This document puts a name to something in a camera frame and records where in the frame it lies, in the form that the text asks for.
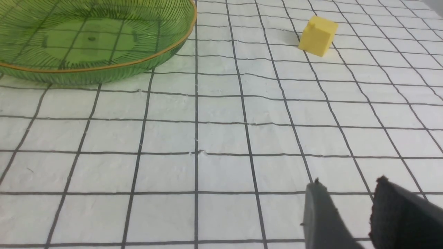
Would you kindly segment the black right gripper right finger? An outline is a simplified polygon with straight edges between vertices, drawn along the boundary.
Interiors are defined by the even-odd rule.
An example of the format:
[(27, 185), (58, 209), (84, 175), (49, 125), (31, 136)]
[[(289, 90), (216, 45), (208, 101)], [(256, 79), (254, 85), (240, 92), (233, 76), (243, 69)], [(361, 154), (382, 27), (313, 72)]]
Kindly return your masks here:
[(419, 195), (377, 179), (370, 216), (370, 239), (376, 249), (441, 249), (443, 210)]

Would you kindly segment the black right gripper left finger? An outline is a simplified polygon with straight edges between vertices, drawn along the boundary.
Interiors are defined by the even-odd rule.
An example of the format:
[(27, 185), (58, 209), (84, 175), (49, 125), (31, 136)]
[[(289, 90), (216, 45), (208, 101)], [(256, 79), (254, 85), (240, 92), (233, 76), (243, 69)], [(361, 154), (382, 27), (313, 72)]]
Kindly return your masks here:
[(306, 186), (300, 224), (306, 249), (362, 249), (346, 228), (326, 186), (315, 179)]

